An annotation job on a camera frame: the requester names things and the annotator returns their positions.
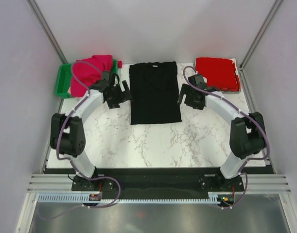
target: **green tray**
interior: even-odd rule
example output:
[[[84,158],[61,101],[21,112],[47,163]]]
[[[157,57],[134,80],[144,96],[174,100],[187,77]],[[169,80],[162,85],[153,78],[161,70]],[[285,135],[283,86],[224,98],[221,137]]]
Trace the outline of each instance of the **green tray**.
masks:
[[[113,59],[113,68],[111,69],[112,72],[118,72],[118,61]],[[68,93],[70,88],[70,81],[71,81],[71,71],[70,71],[71,64],[61,65],[59,68],[59,72],[57,74],[57,81],[55,87],[55,94],[63,99],[72,98],[71,94]]]

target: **metal floor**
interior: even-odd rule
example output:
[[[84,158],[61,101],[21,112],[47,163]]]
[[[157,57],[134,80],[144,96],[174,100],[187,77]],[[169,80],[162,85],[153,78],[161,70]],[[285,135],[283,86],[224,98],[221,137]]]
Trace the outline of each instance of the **metal floor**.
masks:
[[[51,217],[78,204],[39,203]],[[52,220],[34,217],[31,233],[289,233],[278,196],[246,195],[232,210],[201,204],[117,204],[79,208]]]

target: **pink garment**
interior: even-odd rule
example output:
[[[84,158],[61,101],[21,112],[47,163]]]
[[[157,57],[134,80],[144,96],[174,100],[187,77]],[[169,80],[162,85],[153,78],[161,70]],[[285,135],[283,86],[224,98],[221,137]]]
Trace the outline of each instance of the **pink garment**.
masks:
[[[74,74],[87,87],[101,79],[101,74],[104,70],[110,71],[113,68],[112,55],[94,55],[91,58],[83,59],[82,61],[89,62],[96,66],[101,73],[93,67],[86,64],[75,64],[73,67]],[[73,97],[82,97],[86,93],[86,89],[78,83],[73,77],[70,82],[70,93]]]

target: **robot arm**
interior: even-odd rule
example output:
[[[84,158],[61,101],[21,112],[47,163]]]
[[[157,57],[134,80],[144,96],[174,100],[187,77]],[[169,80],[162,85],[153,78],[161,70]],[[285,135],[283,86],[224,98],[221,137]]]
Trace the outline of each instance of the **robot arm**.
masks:
[[[218,91],[215,87],[208,88],[201,74],[193,75],[188,79],[191,84],[198,88],[212,92],[218,96],[223,96],[222,92]],[[225,180],[237,177],[247,161],[265,147],[264,138],[261,133],[253,123],[221,98],[198,92],[187,84],[183,84],[182,86],[178,99],[179,104],[181,104],[184,95],[186,95],[184,101],[186,105],[199,110],[203,110],[206,106],[215,111],[230,125],[229,145],[231,153],[225,163],[220,167],[220,173],[223,177],[219,177],[219,179]],[[250,115],[265,131],[263,117],[260,113],[243,112]]]
[[[89,178],[94,175],[96,168],[84,151],[86,144],[84,122],[105,101],[109,108],[119,108],[119,103],[132,100],[126,81],[122,82],[125,88],[125,91],[122,92],[119,84],[114,85],[116,78],[119,81],[119,77],[115,73],[102,73],[101,80],[90,87],[90,93],[87,92],[79,101],[79,107],[77,105],[76,111],[68,120],[66,128],[69,127],[70,132],[64,132],[62,135],[59,148],[60,154],[71,159],[75,167]],[[202,75],[191,76],[189,81],[201,89],[222,96],[222,93],[216,88],[207,87]],[[229,142],[231,153],[226,162],[220,167],[220,178],[228,180],[237,177],[238,172],[244,167],[248,159],[265,147],[262,135],[254,124],[220,98],[200,93],[187,84],[182,85],[178,99],[179,104],[181,104],[184,95],[186,95],[184,103],[188,106],[199,110],[203,110],[205,106],[209,107],[231,126]],[[52,116],[50,145],[53,149],[56,149],[61,126],[70,112]],[[256,112],[249,115],[264,129],[264,122],[260,113]]]
[[[67,116],[74,111],[67,121],[63,132],[59,152],[64,158],[71,160],[73,166],[84,176],[91,178],[96,172],[95,166],[90,162],[85,152],[86,138],[84,133],[84,122],[92,112],[105,101],[110,109],[120,108],[119,103],[132,100],[131,93],[126,81],[122,82],[125,91],[122,92],[119,85],[119,76],[115,73],[104,71],[101,80],[91,85],[90,91],[79,100],[76,109],[69,110],[65,114],[54,114],[51,121],[50,146],[57,147],[58,136],[63,122]]]

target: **red cloth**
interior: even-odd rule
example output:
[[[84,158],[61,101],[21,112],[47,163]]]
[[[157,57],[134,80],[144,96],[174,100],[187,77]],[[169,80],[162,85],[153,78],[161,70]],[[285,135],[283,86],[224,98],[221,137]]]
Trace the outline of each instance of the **red cloth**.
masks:
[[[199,57],[195,69],[207,78],[208,86],[215,86],[222,91],[240,90],[235,59]]]
[[[119,68],[119,69],[122,68],[122,61],[118,61],[118,68]]]
[[[91,58],[87,58],[82,61],[89,62],[90,64],[96,66],[101,72],[100,74],[96,69],[87,64],[78,63],[74,65],[74,74],[88,87],[101,79],[103,70],[110,71],[114,65],[112,55],[94,55]],[[80,83],[78,83],[73,77],[71,78],[70,93],[73,97],[82,97],[86,91],[87,90]]]

